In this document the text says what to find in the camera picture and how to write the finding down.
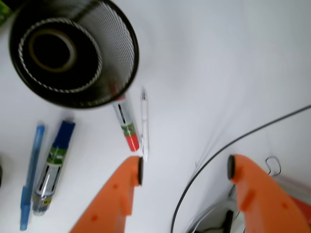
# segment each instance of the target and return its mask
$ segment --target red marker cap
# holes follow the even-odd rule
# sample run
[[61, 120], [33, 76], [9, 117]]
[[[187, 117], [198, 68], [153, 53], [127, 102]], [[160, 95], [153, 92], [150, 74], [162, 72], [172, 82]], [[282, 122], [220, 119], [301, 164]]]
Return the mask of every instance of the red marker cap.
[[134, 152], [139, 149], [139, 142], [138, 142], [136, 134], [133, 134], [132, 136], [126, 136], [125, 138], [131, 151]]

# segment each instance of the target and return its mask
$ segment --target orange handle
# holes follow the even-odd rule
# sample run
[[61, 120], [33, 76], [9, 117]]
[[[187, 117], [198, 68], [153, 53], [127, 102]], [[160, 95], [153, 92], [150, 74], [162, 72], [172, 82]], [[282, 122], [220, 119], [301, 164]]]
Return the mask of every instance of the orange handle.
[[125, 160], [99, 191], [71, 233], [124, 233], [125, 220], [131, 215], [134, 187], [142, 183], [143, 160]]
[[311, 232], [293, 200], [249, 158], [231, 155], [228, 178], [237, 187], [238, 207], [245, 214], [246, 232]]

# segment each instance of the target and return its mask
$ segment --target black rubber tip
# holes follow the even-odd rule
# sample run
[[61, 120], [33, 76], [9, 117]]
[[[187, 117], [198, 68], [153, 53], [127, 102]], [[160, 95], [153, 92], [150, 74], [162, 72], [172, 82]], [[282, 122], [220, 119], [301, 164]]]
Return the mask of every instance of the black rubber tip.
[[142, 157], [140, 157], [139, 164], [138, 164], [138, 183], [140, 185], [142, 185], [143, 171], [144, 171], [144, 160]]
[[2, 181], [2, 168], [0, 166], [0, 187], [1, 187], [1, 181]]
[[230, 155], [228, 158], [228, 164], [227, 164], [227, 175], [228, 179], [231, 180], [233, 179], [235, 174], [235, 158], [233, 155]]

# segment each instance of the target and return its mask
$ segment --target green label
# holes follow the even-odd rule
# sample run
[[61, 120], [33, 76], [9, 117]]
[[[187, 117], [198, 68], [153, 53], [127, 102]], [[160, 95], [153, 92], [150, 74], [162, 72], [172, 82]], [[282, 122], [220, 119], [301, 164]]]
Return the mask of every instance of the green label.
[[11, 9], [0, 0], [0, 25], [12, 14]]
[[57, 165], [63, 164], [66, 152], [67, 152], [66, 149], [58, 149], [52, 147], [49, 156], [47, 158], [47, 162], [50, 164], [57, 164]]
[[125, 125], [125, 126], [121, 126], [123, 133], [125, 136], [132, 136], [133, 134], [135, 134], [135, 128], [134, 128], [134, 124], [129, 124], [129, 125]]

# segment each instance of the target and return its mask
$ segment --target white pen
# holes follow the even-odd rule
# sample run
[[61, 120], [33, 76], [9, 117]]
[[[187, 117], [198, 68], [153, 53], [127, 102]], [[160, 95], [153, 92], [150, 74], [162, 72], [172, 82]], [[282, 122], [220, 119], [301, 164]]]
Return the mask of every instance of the white pen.
[[148, 132], [148, 98], [146, 90], [143, 88], [141, 92], [140, 99], [140, 113], [141, 113], [141, 123], [142, 123], [142, 154], [145, 160], [148, 160], [149, 156], [149, 132]]

